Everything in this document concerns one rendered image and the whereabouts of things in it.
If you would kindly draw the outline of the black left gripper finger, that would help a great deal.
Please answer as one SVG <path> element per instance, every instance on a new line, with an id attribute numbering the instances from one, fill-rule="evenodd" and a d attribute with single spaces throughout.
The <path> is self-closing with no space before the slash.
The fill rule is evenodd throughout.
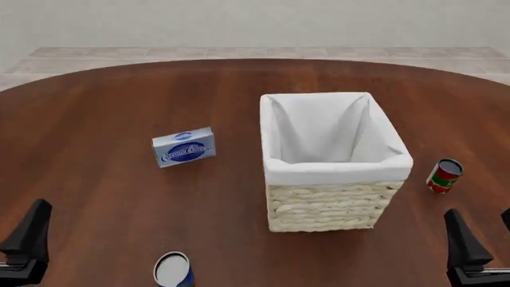
<path id="1" fill-rule="evenodd" d="M 49 262 L 48 231 L 52 205 L 37 199 L 15 229 L 0 243 L 7 265 L 28 265 L 31 260 Z"/>

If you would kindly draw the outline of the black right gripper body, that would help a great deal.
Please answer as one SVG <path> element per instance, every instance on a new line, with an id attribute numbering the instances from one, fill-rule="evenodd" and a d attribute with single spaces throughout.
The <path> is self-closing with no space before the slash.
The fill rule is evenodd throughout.
<path id="1" fill-rule="evenodd" d="M 447 265 L 451 287 L 510 287 L 509 268 L 488 268 L 482 265 Z"/>

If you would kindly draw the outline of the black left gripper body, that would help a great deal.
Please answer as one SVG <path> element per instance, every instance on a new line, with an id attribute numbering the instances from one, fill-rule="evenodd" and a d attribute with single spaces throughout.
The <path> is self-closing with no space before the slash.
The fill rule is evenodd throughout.
<path id="1" fill-rule="evenodd" d="M 48 263 L 29 260 L 25 265 L 8 265 L 0 262 L 0 287 L 22 287 L 42 282 Z"/>

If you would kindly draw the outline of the wicker basket with white liner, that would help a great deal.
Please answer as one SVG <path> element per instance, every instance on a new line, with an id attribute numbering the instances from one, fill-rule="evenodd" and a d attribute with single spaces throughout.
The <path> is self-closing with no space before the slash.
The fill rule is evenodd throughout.
<path id="1" fill-rule="evenodd" d="M 269 229 L 372 229 L 414 161 L 368 92 L 267 94 L 260 100 Z"/>

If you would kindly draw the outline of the blue cream cheese box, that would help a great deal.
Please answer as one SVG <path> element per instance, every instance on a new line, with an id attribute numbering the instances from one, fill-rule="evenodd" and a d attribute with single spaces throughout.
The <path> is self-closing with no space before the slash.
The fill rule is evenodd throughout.
<path id="1" fill-rule="evenodd" d="M 211 127 L 153 138 L 151 146 L 160 168 L 216 156 Z"/>

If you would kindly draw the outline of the red and green tin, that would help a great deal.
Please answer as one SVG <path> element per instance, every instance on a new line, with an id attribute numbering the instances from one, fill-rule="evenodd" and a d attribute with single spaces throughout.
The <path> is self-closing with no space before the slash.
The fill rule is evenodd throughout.
<path id="1" fill-rule="evenodd" d="M 426 186 L 433 193 L 446 194 L 463 173 L 463 167 L 455 159 L 440 159 L 428 176 Z"/>

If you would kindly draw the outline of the blue tin with grey lid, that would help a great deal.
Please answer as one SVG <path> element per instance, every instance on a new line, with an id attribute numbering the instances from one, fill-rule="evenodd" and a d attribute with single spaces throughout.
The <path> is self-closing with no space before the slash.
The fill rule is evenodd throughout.
<path id="1" fill-rule="evenodd" d="M 194 287 L 194 273 L 189 258 L 181 252 L 164 254 L 155 263 L 153 278 L 158 287 Z"/>

